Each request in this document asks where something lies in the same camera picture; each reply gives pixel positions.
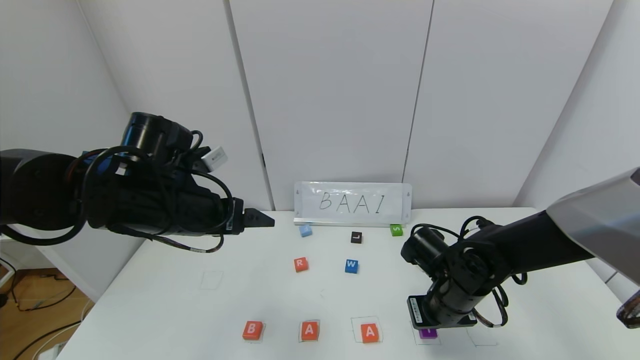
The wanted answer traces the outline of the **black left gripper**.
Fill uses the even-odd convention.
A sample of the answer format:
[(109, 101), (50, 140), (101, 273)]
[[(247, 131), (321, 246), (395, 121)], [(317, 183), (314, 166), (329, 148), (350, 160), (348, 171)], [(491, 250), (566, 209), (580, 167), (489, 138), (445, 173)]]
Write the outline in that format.
[(219, 204), (211, 210), (212, 225), (211, 235), (237, 235), (243, 228), (272, 228), (275, 227), (275, 219), (256, 208), (246, 208), (243, 212), (243, 200), (237, 197), (222, 198)]

